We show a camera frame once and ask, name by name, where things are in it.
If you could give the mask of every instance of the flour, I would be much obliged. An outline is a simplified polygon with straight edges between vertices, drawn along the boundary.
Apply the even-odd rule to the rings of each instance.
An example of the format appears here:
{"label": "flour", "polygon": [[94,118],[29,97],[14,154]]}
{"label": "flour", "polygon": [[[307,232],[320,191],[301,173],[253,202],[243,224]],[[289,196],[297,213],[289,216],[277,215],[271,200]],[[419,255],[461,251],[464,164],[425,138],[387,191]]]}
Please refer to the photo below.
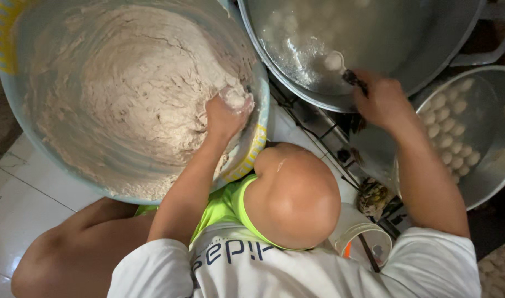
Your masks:
{"label": "flour", "polygon": [[[82,30],[86,22],[96,27]],[[252,96],[242,84],[251,76],[250,60],[231,57],[199,25],[176,13],[97,6],[65,25],[79,37],[57,49],[47,49],[41,39],[36,44],[31,72],[57,72],[44,94],[38,127],[67,164],[112,194],[161,199],[206,138],[205,103],[227,85],[225,99],[233,109]],[[57,54],[54,59],[49,51]],[[37,84],[31,79],[32,89],[39,89]],[[41,96],[32,93],[28,96]],[[238,139],[229,144],[216,175]]]}

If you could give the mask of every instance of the sleeve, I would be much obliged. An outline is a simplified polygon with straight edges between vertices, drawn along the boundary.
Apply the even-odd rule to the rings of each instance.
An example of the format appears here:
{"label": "sleeve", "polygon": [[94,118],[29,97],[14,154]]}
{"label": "sleeve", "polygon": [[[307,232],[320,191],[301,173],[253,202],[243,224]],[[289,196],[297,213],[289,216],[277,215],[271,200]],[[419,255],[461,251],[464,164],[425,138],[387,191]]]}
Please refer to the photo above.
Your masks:
{"label": "sleeve", "polygon": [[158,239],[128,254],[113,271],[107,297],[190,297],[188,249],[172,239]]}
{"label": "sleeve", "polygon": [[391,293],[416,297],[480,297],[475,248],[468,238],[409,228],[397,240],[381,274]]}

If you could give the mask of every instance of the pot handle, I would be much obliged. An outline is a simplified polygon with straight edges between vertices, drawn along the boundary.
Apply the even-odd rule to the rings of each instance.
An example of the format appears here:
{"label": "pot handle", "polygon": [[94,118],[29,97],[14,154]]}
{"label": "pot handle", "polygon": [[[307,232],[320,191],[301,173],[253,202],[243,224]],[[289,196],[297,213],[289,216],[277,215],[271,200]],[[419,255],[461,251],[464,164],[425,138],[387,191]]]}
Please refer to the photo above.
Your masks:
{"label": "pot handle", "polygon": [[[487,4],[481,13],[480,19],[505,21],[505,4]],[[505,38],[496,50],[479,54],[459,54],[451,61],[449,66],[454,67],[491,64],[499,60],[504,52]]]}

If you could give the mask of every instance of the white t-shirt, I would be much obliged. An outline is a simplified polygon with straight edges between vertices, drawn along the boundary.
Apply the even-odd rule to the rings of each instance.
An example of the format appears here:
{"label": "white t-shirt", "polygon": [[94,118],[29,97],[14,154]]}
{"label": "white t-shirt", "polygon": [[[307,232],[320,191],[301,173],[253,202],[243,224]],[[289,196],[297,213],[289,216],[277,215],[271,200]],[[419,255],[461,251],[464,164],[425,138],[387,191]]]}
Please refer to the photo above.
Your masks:
{"label": "white t-shirt", "polygon": [[480,297],[471,240],[409,228],[381,273],[332,251],[287,251],[245,227],[207,227],[188,248],[159,239],[115,268],[109,298],[161,297]]}

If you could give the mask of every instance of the man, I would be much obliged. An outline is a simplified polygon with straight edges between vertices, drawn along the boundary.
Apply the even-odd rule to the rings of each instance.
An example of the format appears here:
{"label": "man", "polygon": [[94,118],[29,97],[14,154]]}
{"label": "man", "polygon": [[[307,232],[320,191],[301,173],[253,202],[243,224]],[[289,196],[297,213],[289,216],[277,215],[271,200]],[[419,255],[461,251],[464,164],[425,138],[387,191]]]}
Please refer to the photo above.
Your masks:
{"label": "man", "polygon": [[396,241],[381,273],[321,248],[340,212],[339,190],[313,154],[278,144],[255,175],[209,197],[212,175],[246,113],[216,97],[208,137],[156,213],[102,199],[41,235],[17,267],[27,297],[480,297],[458,188],[399,82],[358,71],[362,116],[398,145],[401,193],[418,227]]}

